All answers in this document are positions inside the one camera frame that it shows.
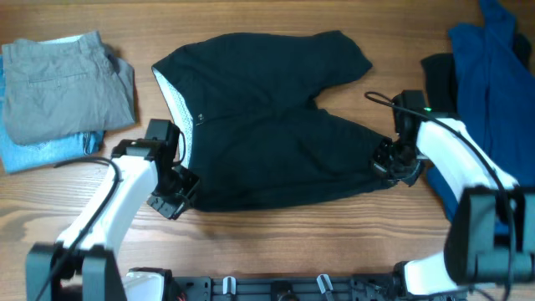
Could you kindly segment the black shorts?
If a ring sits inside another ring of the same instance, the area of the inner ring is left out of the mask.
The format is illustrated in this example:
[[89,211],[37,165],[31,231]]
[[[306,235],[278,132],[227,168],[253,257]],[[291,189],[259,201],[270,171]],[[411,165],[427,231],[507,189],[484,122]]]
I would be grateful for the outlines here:
[[383,136],[315,102],[371,66],[339,31],[230,33],[155,63],[164,95],[180,99],[171,111],[201,183],[195,209],[293,207],[390,188],[370,165]]

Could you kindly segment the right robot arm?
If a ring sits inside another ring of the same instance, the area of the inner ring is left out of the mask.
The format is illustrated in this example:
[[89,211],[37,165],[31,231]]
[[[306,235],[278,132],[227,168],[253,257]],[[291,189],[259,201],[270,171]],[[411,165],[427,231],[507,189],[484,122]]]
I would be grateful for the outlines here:
[[518,181],[476,144],[455,115],[406,93],[394,99],[378,92],[365,98],[394,111],[399,139],[384,144],[372,166],[382,176],[401,176],[409,165],[430,161],[450,187],[457,209],[442,251],[399,263],[393,297],[428,299],[483,293],[496,284],[508,299],[516,283],[534,280],[534,190]]

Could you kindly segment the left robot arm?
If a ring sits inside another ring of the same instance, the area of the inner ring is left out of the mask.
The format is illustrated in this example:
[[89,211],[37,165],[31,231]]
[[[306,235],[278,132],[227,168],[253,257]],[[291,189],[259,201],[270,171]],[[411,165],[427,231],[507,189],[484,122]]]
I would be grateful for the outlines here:
[[151,120],[145,137],[122,140],[108,173],[86,208],[54,243],[35,243],[26,257],[29,300],[185,300],[164,268],[135,268],[120,276],[116,258],[136,213],[147,203],[176,220],[197,198],[199,178],[176,161],[184,141],[169,120]]

